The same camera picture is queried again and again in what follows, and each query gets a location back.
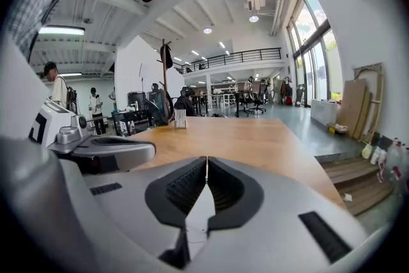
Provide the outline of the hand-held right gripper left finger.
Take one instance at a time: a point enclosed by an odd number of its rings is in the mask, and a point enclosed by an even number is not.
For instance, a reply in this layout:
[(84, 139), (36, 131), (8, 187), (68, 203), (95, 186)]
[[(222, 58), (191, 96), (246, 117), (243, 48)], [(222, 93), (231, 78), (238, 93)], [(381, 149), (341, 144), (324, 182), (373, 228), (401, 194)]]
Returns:
[(95, 201), (133, 242), (159, 260), (190, 262), (186, 218), (206, 183), (206, 157), (85, 177)]

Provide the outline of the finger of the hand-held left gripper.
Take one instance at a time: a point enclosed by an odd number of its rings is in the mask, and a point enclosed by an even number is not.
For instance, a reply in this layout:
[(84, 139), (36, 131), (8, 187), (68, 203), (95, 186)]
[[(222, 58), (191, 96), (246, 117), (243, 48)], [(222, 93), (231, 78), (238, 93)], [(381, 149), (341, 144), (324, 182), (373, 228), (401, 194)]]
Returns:
[(96, 136), (91, 139), (92, 144), (149, 144), (149, 141), (138, 141), (119, 136)]
[(156, 155), (156, 146), (149, 144), (92, 144), (87, 139), (73, 152), (78, 164), (92, 172), (130, 171), (149, 162)]

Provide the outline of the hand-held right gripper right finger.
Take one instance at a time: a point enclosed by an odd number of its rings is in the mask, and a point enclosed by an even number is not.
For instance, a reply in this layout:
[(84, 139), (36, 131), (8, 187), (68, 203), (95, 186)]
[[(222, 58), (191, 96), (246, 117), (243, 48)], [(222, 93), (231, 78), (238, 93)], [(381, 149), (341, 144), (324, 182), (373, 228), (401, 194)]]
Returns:
[(233, 191), (209, 220), (208, 266), (330, 266), (367, 239), (349, 211), (287, 176), (208, 159), (210, 186)]

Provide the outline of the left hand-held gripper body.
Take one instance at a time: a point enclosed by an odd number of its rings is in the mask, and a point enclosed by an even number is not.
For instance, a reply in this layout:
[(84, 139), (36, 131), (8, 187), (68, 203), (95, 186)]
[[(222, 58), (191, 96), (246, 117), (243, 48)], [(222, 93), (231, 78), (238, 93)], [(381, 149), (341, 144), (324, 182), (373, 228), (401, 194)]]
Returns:
[(83, 115), (75, 114), (47, 98), (35, 118), (28, 138), (56, 153), (67, 154), (90, 136)]

